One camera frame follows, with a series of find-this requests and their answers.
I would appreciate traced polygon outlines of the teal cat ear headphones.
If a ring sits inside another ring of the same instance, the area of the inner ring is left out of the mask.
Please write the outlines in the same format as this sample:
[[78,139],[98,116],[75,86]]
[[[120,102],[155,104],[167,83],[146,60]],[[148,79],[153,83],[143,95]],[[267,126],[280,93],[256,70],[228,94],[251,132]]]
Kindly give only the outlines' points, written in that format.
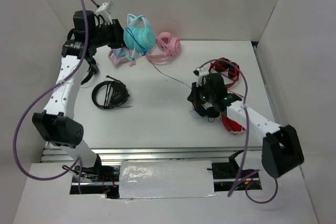
[[123,33],[125,46],[132,51],[131,61],[136,61],[153,49],[156,36],[149,20],[144,15],[127,15],[127,27]]

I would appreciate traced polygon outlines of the red white headphones under arm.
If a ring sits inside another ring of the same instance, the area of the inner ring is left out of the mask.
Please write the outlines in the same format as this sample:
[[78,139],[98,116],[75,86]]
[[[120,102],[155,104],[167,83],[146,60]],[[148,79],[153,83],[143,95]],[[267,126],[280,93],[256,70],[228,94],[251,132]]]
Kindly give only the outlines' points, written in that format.
[[238,135],[245,132],[245,128],[243,126],[224,115],[222,115],[222,123],[224,128],[232,135]]

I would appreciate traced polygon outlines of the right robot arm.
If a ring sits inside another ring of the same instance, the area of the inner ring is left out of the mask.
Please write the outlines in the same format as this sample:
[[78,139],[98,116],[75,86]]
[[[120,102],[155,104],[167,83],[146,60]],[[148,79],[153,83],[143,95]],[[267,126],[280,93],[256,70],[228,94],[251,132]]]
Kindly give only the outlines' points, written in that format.
[[304,162],[304,155],[296,129],[291,125],[282,126],[262,116],[251,107],[244,105],[243,99],[229,93],[219,73],[194,71],[197,81],[187,100],[197,111],[205,103],[211,104],[216,115],[241,125],[261,141],[261,163],[273,178],[279,178]]

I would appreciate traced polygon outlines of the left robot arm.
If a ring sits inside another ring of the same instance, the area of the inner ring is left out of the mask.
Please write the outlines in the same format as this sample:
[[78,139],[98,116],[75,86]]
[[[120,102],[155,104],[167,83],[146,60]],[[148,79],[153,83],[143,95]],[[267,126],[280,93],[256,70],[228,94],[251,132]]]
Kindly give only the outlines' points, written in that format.
[[73,23],[62,46],[56,87],[43,111],[33,114],[32,122],[46,142],[79,158],[84,175],[95,182],[103,175],[101,159],[84,141],[83,126],[74,120],[75,102],[85,73],[95,63],[97,48],[123,47],[123,28],[107,11],[76,11]]

